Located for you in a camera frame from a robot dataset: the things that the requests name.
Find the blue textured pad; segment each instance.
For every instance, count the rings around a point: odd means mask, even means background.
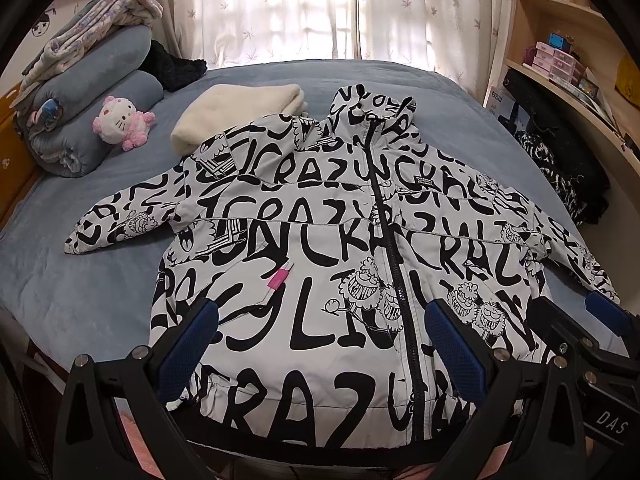
[[[424,311],[424,326],[460,396],[480,405],[486,397],[484,367],[435,301]]]
[[[631,321],[627,313],[599,291],[593,290],[584,300],[587,311],[618,337],[631,332]]]
[[[207,301],[158,369],[156,395],[163,404],[178,399],[218,329],[218,306]]]

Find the bookshelf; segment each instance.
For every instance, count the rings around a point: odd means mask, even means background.
[[[640,160],[580,101],[522,65],[525,49],[537,41],[546,42],[552,32],[574,38],[574,47],[596,76],[621,133],[640,146],[640,110],[615,89],[618,65],[626,49],[588,0],[514,0],[504,71],[513,68],[547,90],[640,214]]]

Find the blue bedspread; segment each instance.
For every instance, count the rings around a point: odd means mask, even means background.
[[[171,230],[164,227],[106,250],[73,256],[63,253],[63,244],[76,221],[101,198],[173,166],[178,156],[169,134],[185,108],[214,84],[297,83],[305,91],[309,114],[324,118],[335,91],[359,82],[396,98],[412,95],[425,142],[516,187],[577,234],[524,150],[493,116],[442,76],[377,61],[306,60],[225,68],[165,94],[152,109],[156,126],[145,146],[127,153],[114,150],[82,178],[42,179],[0,235],[0,305],[65,368],[82,352],[108,360],[147,343],[156,270],[173,237]],[[620,341],[584,310],[580,287],[564,276],[561,281],[561,273],[548,272],[556,303],[604,348],[619,348]]]

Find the orange headboard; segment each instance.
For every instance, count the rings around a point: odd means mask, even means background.
[[[0,229],[40,177],[31,153],[14,129],[14,111],[9,104],[17,89],[15,86],[0,98]]]

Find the zipper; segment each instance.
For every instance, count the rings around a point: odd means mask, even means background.
[[[404,333],[404,344],[408,355],[409,374],[411,375],[413,387],[412,396],[414,400],[411,433],[412,441],[424,440],[424,389],[422,387],[423,381],[422,373],[420,371],[420,358],[418,357],[418,341],[415,335],[414,317],[412,316],[411,307],[407,300],[404,278],[402,277],[398,258],[396,257],[396,254],[398,254],[398,245],[396,244],[394,234],[389,228],[389,224],[386,222],[384,201],[382,200],[382,193],[380,192],[380,185],[378,184],[378,177],[376,176],[373,156],[371,154],[371,141],[373,139],[377,122],[377,120],[371,121],[365,140],[364,152],[367,157],[367,164],[369,165],[371,187],[376,198],[378,217],[380,218],[380,227],[382,228],[382,237],[385,242],[386,258],[388,259],[389,267],[391,269],[391,277],[394,282],[396,296],[398,297],[398,306],[400,307],[402,324],[404,325],[404,330],[402,332]]]

